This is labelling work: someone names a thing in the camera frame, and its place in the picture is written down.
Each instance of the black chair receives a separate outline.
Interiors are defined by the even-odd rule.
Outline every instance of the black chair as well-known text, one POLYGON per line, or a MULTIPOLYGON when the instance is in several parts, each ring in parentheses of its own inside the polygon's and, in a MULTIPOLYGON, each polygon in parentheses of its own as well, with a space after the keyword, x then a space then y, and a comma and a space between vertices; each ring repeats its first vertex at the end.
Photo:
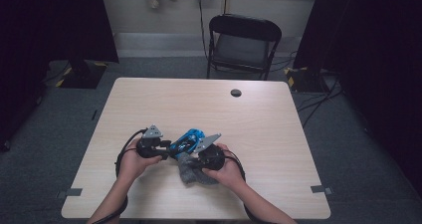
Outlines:
POLYGON ((210 45, 207 79, 211 66, 225 67, 263 74, 267 79, 277 46, 282 38, 281 29, 273 22, 233 14, 219 15, 209 24, 210 45))

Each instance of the gray fabric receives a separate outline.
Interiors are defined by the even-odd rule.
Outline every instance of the gray fabric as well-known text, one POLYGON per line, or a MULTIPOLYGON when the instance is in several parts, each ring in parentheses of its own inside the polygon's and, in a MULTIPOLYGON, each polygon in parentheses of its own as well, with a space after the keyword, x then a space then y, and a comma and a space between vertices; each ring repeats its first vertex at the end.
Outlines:
POLYGON ((207 176, 198 168, 192 168, 188 163, 190 160, 195 159, 186 152, 180 153, 178 159, 178 166, 180 171, 180 178, 186 184, 192 182, 199 182, 205 185, 217 184, 218 181, 214 178, 207 176))

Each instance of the black round object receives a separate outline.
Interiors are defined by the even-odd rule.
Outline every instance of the black round object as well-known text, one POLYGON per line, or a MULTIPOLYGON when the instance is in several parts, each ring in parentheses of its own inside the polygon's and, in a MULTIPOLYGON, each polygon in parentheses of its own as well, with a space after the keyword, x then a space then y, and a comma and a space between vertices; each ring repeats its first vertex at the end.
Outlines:
POLYGON ((237 90, 237 89, 233 89, 231 92, 230 92, 230 94, 232 95, 232 97, 239 97, 239 96, 241 96, 242 95, 242 92, 240 91, 240 90, 237 90))
POLYGON ((215 144, 211 144, 205 150, 199 152, 198 156, 203 167, 212 170, 220 170, 224 166, 226 158, 223 150, 215 144))

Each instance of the person's left hand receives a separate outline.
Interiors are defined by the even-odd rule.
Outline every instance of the person's left hand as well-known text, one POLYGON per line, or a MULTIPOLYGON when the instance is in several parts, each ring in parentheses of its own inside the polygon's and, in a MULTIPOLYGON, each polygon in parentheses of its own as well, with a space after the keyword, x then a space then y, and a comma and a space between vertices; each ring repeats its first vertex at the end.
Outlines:
POLYGON ((126 148, 128 151, 124 154, 121 160, 117 179, 134 181, 138 176, 140 176, 140 174, 143 173, 147 166, 158 163, 161 160, 162 157, 160 155, 150 158, 141 157, 136 152, 136 143, 138 141, 139 138, 134 139, 126 148))

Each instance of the person's right hand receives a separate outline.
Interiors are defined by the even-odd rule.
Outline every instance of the person's right hand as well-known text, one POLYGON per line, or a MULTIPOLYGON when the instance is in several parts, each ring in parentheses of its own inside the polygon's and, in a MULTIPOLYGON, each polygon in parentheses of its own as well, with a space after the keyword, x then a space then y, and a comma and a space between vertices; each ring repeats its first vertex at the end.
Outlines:
POLYGON ((134 139, 126 148, 126 153, 121 159, 120 170, 117 179, 125 179, 133 182, 140 176, 146 167, 158 163, 161 156, 143 158, 136 152, 136 144, 139 138, 134 139))
MULTIPOLYGON (((229 148, 225 144, 218 143, 217 146, 223 149, 224 155, 233 156, 233 154, 228 151, 229 148)), ((224 166, 218 171, 208 168, 202 168, 202 171, 230 189, 245 182, 236 161, 230 158, 226 158, 224 166)))

